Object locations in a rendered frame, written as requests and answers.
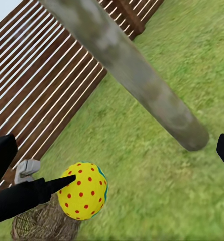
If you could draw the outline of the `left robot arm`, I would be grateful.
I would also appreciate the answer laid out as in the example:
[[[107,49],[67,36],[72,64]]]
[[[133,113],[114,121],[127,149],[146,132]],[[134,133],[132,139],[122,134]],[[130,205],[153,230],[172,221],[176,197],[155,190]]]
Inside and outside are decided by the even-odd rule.
[[[76,180],[76,175],[47,182],[45,182],[44,178],[35,180],[30,175],[41,169],[41,161],[33,160],[33,158],[24,160],[14,167],[17,167],[15,186],[0,191],[0,222],[25,214],[30,209],[33,212],[39,204],[49,202],[50,197],[52,197],[51,194]],[[28,176],[22,178],[21,175]]]

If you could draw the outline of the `easter egg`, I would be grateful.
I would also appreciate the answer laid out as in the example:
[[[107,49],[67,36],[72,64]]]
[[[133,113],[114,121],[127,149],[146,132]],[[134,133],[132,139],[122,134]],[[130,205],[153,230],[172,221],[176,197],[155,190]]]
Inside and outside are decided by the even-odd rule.
[[[104,172],[96,164],[82,161],[68,167],[61,178],[71,175],[76,175],[76,180],[57,191],[62,210],[75,220],[96,216],[108,195]]]

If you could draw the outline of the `wicker basket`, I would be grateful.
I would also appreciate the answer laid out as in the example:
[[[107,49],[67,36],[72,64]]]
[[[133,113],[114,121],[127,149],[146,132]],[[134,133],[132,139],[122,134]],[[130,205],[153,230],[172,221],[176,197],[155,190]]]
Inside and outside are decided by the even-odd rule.
[[[81,220],[69,217],[62,210],[58,193],[50,201],[14,217],[11,226],[13,241],[73,241],[78,235]]]

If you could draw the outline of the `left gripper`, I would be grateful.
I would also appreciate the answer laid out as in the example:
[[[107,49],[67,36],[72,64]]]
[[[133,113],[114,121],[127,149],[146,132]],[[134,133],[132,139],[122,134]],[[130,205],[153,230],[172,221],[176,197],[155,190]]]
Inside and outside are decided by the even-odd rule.
[[[8,219],[25,214],[30,209],[33,212],[39,204],[49,202],[50,197],[52,197],[51,194],[61,190],[74,180],[76,180],[76,175],[47,182],[45,182],[44,178],[39,178],[2,190],[1,193],[8,209]]]

